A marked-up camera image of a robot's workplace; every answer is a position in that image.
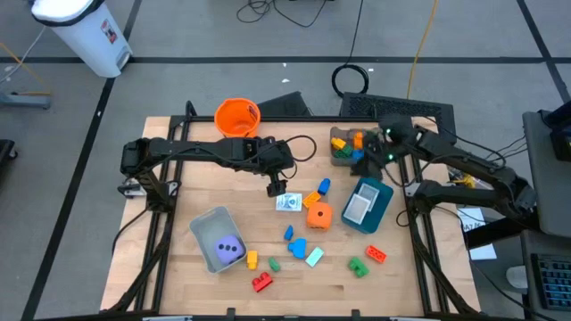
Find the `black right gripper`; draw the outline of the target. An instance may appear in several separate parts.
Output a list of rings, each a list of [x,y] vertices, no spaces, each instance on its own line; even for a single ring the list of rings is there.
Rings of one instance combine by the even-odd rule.
[[[363,160],[352,165],[352,175],[379,178],[379,174],[395,159],[395,144],[381,128],[368,130],[362,138]]]

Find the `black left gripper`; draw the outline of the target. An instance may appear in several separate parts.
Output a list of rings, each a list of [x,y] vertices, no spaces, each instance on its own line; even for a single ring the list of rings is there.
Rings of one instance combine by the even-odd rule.
[[[294,157],[285,140],[276,140],[273,136],[245,140],[244,159],[240,161],[240,168],[254,174],[270,174],[272,184],[267,186],[268,197],[278,197],[286,193],[286,185],[280,183],[285,180],[281,179],[278,173],[293,167]]]

